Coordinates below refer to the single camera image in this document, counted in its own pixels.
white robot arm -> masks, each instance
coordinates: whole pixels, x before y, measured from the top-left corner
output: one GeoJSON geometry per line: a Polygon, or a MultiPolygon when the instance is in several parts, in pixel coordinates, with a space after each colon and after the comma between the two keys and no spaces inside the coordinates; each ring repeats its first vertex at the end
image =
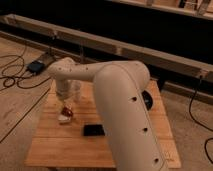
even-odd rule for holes
{"type": "Polygon", "coordinates": [[[94,99],[118,171],[168,171],[141,92],[150,75],[138,61],[75,65],[70,58],[53,63],[49,74],[67,98],[69,80],[93,82],[94,99]]]}

screw hole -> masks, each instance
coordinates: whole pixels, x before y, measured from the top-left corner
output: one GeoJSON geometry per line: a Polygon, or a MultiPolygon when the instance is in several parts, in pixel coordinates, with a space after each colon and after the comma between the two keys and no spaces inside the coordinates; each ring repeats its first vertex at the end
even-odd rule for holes
{"type": "Polygon", "coordinates": [[[136,101],[137,101],[137,97],[133,97],[133,98],[132,98],[132,101],[133,101],[133,102],[136,102],[136,101]]]}
{"type": "Polygon", "coordinates": [[[144,128],[144,129],[143,129],[143,132],[144,132],[144,133],[148,132],[148,128],[144,128]]]}
{"type": "Polygon", "coordinates": [[[154,160],[154,164],[157,164],[158,162],[159,162],[159,159],[156,158],[156,159],[154,160]]]}

black smartphone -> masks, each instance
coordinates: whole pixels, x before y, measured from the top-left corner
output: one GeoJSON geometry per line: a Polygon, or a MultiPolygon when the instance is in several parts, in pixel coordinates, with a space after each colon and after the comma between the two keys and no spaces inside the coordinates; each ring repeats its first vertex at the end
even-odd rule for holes
{"type": "Polygon", "coordinates": [[[101,124],[88,124],[84,125],[83,129],[84,136],[104,136],[104,129],[101,124]]]}

dark wall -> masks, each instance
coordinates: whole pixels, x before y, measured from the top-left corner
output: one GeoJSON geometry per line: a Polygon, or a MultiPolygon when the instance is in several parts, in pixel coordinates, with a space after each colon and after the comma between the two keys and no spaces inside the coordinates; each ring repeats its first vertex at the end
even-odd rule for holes
{"type": "MultiPolygon", "coordinates": [[[[0,9],[4,2],[0,0],[0,9]]],[[[22,16],[213,64],[210,20],[106,0],[8,2],[10,10],[22,16]]]]}

wooden platform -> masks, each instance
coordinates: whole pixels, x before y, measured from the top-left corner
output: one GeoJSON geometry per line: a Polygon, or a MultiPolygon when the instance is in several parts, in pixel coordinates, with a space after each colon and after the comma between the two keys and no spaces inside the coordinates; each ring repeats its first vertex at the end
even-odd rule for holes
{"type": "MultiPolygon", "coordinates": [[[[26,165],[114,168],[106,137],[82,136],[84,124],[101,123],[92,97],[92,84],[83,83],[82,99],[78,104],[73,104],[74,119],[67,125],[60,125],[57,121],[59,101],[54,89],[53,84],[32,140],[26,165]]],[[[156,82],[151,81],[147,90],[154,99],[149,114],[165,158],[170,168],[180,168],[180,159],[156,82]]]]}

